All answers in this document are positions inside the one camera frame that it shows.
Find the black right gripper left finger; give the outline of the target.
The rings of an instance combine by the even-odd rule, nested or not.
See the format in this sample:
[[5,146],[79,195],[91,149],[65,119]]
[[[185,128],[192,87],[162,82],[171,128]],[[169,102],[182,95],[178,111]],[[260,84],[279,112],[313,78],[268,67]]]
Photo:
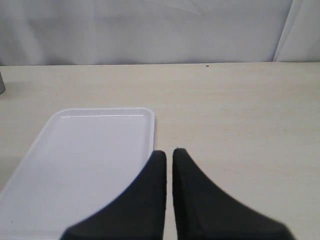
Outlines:
[[106,207],[68,227],[63,240],[161,240],[167,200],[167,157],[150,155],[128,188]]

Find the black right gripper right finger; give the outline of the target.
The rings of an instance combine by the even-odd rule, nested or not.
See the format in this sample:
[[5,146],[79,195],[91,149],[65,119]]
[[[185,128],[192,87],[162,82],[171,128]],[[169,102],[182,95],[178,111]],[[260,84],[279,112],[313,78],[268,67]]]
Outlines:
[[179,240],[293,240],[291,231],[214,184],[187,150],[172,156],[172,196]]

